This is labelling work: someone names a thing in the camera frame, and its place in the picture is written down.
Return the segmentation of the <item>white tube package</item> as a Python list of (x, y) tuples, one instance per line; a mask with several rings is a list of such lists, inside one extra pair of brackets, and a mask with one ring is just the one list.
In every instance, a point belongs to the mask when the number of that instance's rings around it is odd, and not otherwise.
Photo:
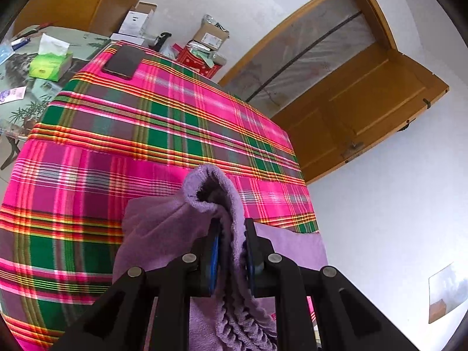
[(0, 93), (0, 104), (6, 104), (13, 101), (23, 100), (27, 87), (16, 87), (9, 90), (4, 90)]

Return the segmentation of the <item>wooden wardrobe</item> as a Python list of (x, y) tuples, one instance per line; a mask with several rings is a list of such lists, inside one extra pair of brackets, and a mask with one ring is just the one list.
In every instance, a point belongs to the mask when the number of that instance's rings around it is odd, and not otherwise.
[(109, 36), (139, 0), (29, 0), (13, 23), (18, 34), (31, 25), (78, 29)]

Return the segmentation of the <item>wooden door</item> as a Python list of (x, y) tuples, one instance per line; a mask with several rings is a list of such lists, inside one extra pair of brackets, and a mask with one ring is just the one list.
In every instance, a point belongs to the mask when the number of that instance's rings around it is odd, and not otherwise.
[(449, 90), (392, 48), (372, 44), (293, 100), (274, 122), (313, 182), (407, 127)]

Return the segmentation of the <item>pink plaid bed sheet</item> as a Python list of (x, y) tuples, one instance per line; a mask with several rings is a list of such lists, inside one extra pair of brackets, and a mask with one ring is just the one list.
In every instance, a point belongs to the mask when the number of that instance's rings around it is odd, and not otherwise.
[(134, 198), (177, 192), (221, 168), (247, 216), (318, 229), (288, 135), (215, 82), (154, 51), (129, 80), (110, 45), (48, 104), (1, 202), (1, 317), (24, 350), (46, 350), (111, 284)]

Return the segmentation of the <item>patterned side table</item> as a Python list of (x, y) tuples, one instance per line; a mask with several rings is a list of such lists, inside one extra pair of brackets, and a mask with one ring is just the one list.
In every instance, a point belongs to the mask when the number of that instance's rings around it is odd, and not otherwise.
[[(29, 65), (37, 55), (43, 33), (70, 44), (70, 68), (57, 82), (29, 76)], [(10, 154), (1, 156), (2, 170), (14, 163), (20, 153), (20, 144), (26, 141), (33, 126), (42, 119), (48, 103), (110, 42), (109, 37), (96, 33), (48, 26), (32, 34), (29, 43), (1, 65), (1, 93), (6, 94), (15, 88), (25, 91), (22, 99), (1, 102), (1, 139), (10, 146)]]

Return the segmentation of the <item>black smartphone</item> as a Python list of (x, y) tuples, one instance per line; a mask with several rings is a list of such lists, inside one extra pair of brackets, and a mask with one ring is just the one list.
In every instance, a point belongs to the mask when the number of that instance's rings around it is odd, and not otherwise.
[(140, 48), (123, 45), (105, 63), (102, 71), (125, 80), (133, 78), (146, 52)]

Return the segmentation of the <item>brown cardboard box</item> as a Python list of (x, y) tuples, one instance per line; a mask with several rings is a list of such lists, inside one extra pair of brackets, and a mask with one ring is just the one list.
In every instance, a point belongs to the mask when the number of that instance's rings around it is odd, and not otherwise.
[(211, 50), (217, 51), (229, 37), (229, 31), (219, 21), (211, 15), (205, 14), (200, 28), (193, 36), (193, 40)]

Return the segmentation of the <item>purple fleece garment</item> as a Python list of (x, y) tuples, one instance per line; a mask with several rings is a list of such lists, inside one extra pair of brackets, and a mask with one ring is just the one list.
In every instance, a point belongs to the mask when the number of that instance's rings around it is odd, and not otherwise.
[(209, 295), (190, 301), (190, 350), (276, 350), (274, 299), (254, 298), (247, 284), (245, 220), (233, 182), (217, 166), (201, 165), (175, 194), (128, 202), (113, 279), (194, 254)]

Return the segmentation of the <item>black spray bottle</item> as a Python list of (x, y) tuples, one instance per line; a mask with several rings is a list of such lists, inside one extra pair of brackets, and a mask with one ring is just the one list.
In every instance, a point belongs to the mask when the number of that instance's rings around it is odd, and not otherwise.
[(152, 46), (152, 49), (154, 51), (160, 51), (162, 47), (164, 46), (164, 44), (166, 43), (166, 41), (171, 37), (172, 37), (172, 34), (170, 32), (162, 32), (156, 38), (156, 42)]

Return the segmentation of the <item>white cardboard box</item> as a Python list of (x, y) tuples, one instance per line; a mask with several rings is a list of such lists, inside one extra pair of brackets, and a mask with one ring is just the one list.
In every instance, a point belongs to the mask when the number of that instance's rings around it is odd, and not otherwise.
[(128, 11), (118, 33), (131, 37), (142, 37), (156, 9), (156, 4), (138, 2)]

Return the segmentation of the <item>green tissue pack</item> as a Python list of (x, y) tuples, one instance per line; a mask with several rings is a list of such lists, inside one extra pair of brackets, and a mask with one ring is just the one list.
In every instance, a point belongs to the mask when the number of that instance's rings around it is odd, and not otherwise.
[(40, 37), (37, 55), (29, 65), (29, 76), (58, 82), (68, 71), (73, 59), (70, 44), (43, 34)]

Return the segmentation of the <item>grey door curtain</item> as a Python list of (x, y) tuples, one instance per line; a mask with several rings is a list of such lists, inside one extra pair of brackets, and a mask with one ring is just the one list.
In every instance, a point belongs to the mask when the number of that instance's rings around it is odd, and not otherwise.
[(272, 117), (375, 41), (355, 0), (325, 0), (274, 37), (224, 90)]

